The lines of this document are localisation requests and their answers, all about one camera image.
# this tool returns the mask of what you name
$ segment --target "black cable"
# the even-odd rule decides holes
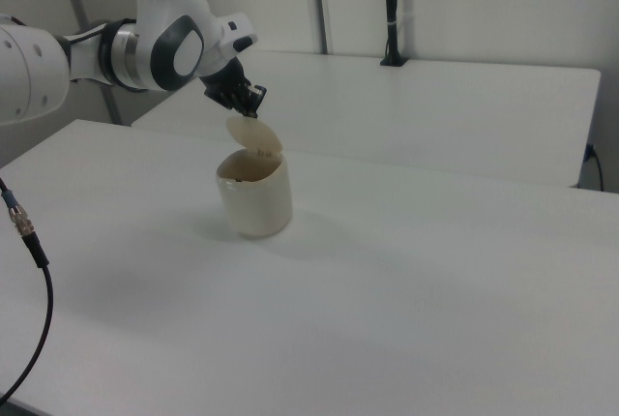
[[[598,164],[598,173],[600,174],[600,192],[604,191],[604,176],[602,175],[602,164],[600,163],[600,157],[598,157],[598,152],[593,149],[591,151],[591,156],[595,159]]]
[[[78,37],[76,39],[67,39],[69,41],[69,43],[71,45],[73,44],[77,44],[79,42],[83,42],[83,41],[87,41],[88,39],[92,39],[93,37],[97,37],[99,36],[101,33],[103,32],[103,29],[96,31],[96,32],[91,32],[90,34],[86,34],[85,36],[82,37]]]
[[[37,360],[39,359],[39,355],[41,355],[45,340],[47,339],[47,334],[49,333],[49,326],[51,325],[51,316],[54,309],[54,290],[51,284],[49,269],[47,269],[49,261],[47,260],[43,247],[41,247],[41,242],[39,241],[37,232],[35,231],[32,222],[28,219],[28,214],[23,207],[17,203],[13,192],[7,188],[2,179],[0,179],[0,190],[2,191],[0,195],[7,204],[7,208],[9,208],[11,221],[13,221],[15,228],[19,232],[19,235],[21,235],[21,240],[23,240],[26,248],[30,251],[30,254],[32,254],[37,267],[43,270],[45,285],[47,287],[47,313],[45,315],[45,324],[43,326],[41,337],[39,338],[39,343],[37,344],[37,348],[32,355],[32,358],[30,358],[26,369],[21,373],[15,384],[13,384],[7,393],[0,398],[0,407],[2,407],[2,405],[7,402],[7,400],[13,395],[24,379],[28,376],[30,371],[34,368],[35,363],[37,363]]]
[[[39,339],[39,344],[37,345],[37,349],[35,350],[28,366],[23,371],[21,376],[17,379],[13,387],[11,387],[6,394],[4,394],[0,398],[0,407],[7,402],[7,400],[15,393],[15,390],[19,388],[24,379],[28,376],[30,371],[34,368],[35,363],[39,359],[39,355],[41,355],[41,351],[43,350],[43,346],[45,344],[45,340],[47,339],[47,334],[49,333],[49,326],[51,324],[51,315],[54,309],[54,290],[51,284],[51,276],[49,275],[49,270],[47,266],[43,266],[41,268],[43,270],[43,274],[45,276],[45,285],[47,286],[47,314],[45,315],[45,324],[43,326],[43,332],[41,333],[41,338]]]

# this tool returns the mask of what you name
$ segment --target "white table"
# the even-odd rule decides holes
[[[75,122],[0,171],[56,313],[18,401],[55,416],[581,416],[619,407],[616,195],[286,153],[294,216],[224,222],[236,145]],[[0,219],[0,388],[44,282]]]
[[[569,187],[578,181],[600,73],[530,66],[250,51],[259,114],[288,150]],[[194,81],[133,123],[229,139],[227,110]]]

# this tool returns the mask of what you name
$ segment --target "cable connector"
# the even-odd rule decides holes
[[[28,218],[28,213],[21,205],[17,204],[17,206],[9,208],[9,216],[20,236],[25,237],[34,233],[35,226],[33,226],[32,221]]]
[[[19,235],[22,237],[25,235],[30,235],[35,231],[35,227],[32,225],[32,221],[28,218],[28,213],[23,209],[18,202],[13,192],[9,189],[6,189],[2,192],[2,198],[4,202],[7,204],[7,208],[9,208],[9,217],[13,224],[15,224],[15,228]]]
[[[4,185],[4,182],[0,180],[0,186],[3,188],[1,193],[2,198],[7,204],[7,208],[9,208],[9,217],[13,224],[15,224],[15,228],[19,235],[21,236],[21,240],[28,248],[32,257],[37,263],[38,268],[43,268],[49,264],[49,260],[41,247],[41,242],[39,241],[39,236],[37,232],[35,232],[35,226],[28,218],[28,213],[23,207],[17,203],[17,199],[13,195],[13,192]]]

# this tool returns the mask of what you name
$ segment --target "cup lid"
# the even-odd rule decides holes
[[[273,130],[258,119],[234,116],[225,125],[232,137],[253,153],[275,155],[283,148]]]

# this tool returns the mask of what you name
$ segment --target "black pole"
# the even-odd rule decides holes
[[[398,20],[396,12],[398,0],[387,0],[387,56],[380,62],[382,66],[402,66],[408,58],[398,52]]]

